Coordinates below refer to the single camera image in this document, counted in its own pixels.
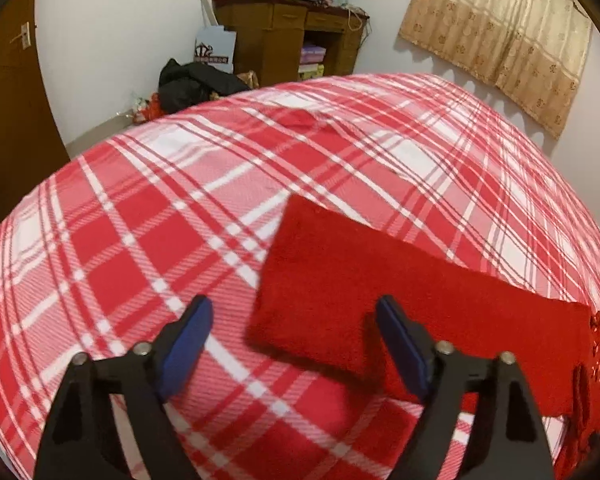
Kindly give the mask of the red knitted embroidered sweater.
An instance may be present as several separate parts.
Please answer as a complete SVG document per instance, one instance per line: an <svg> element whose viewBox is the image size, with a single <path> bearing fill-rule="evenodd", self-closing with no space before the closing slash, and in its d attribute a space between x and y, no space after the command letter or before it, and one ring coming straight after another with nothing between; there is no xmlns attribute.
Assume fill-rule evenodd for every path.
<svg viewBox="0 0 600 480"><path fill-rule="evenodd" d="M600 315L585 304L463 268L296 195L262 266L246 337L413 400L374 320L385 295L473 356L514 352L540 412L568 419L556 476L574 471L600 432Z"/></svg>

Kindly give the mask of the purple storage box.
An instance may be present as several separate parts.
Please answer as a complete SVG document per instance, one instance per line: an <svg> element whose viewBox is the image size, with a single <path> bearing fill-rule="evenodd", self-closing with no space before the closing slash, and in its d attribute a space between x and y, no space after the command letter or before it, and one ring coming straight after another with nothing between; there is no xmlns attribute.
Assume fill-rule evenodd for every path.
<svg viewBox="0 0 600 480"><path fill-rule="evenodd" d="M300 65L321 64L324 62L326 49L313 44L305 44L301 48Z"/></svg>

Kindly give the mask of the brown wooden door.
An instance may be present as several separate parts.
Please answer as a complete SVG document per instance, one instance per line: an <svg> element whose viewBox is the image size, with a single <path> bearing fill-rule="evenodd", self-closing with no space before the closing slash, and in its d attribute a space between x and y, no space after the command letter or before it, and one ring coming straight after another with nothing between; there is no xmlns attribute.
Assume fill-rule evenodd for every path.
<svg viewBox="0 0 600 480"><path fill-rule="evenodd" d="M0 223L69 161L38 62L34 3L8 0L0 13Z"/></svg>

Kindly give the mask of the beige window curtain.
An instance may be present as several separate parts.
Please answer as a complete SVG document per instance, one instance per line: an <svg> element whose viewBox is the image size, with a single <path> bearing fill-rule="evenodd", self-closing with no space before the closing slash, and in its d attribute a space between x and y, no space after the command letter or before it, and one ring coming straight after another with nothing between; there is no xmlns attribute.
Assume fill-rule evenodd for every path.
<svg viewBox="0 0 600 480"><path fill-rule="evenodd" d="M593 27L578 0L411 0L399 35L501 90L558 139Z"/></svg>

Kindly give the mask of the dark wooden desk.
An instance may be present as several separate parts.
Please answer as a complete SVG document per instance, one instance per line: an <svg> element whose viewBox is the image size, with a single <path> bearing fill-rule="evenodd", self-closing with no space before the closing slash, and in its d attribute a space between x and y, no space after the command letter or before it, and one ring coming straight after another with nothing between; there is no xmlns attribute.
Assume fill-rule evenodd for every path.
<svg viewBox="0 0 600 480"><path fill-rule="evenodd" d="M259 84L295 81L302 49L325 50L326 76L353 73L370 17L364 11L298 0L212 0L219 23L236 34L234 72Z"/></svg>

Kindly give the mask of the white blue paper bag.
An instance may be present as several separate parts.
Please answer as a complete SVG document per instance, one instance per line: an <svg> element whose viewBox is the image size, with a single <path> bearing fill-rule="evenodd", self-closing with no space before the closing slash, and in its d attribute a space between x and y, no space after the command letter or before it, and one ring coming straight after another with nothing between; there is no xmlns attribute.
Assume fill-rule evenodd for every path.
<svg viewBox="0 0 600 480"><path fill-rule="evenodd" d="M230 32L222 25L202 28L195 39L194 61L224 73L233 73L236 36L236 32Z"/></svg>

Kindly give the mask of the black clothes pile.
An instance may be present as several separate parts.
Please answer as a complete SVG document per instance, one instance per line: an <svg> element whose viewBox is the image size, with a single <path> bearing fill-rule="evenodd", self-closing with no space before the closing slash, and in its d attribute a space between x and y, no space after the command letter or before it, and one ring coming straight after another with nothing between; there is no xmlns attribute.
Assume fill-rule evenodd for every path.
<svg viewBox="0 0 600 480"><path fill-rule="evenodd" d="M163 66L158 80L158 100L166 114L210 101L212 93L222 98L248 90L248 84L233 74L201 62L181 65L174 58Z"/></svg>

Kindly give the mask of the red white plaid bedsheet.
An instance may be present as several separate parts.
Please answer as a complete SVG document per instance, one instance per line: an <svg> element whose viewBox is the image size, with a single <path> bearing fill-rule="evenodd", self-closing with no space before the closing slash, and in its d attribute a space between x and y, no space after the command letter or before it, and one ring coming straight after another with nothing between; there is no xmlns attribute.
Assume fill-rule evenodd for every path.
<svg viewBox="0 0 600 480"><path fill-rule="evenodd" d="M382 479L419 414L251 350L244 331L286 201L600 312L600 228L536 145L431 74L239 93L102 142L0 225L0 445L33 474L78 352L120 356L213 302L166 408L209 479Z"/></svg>

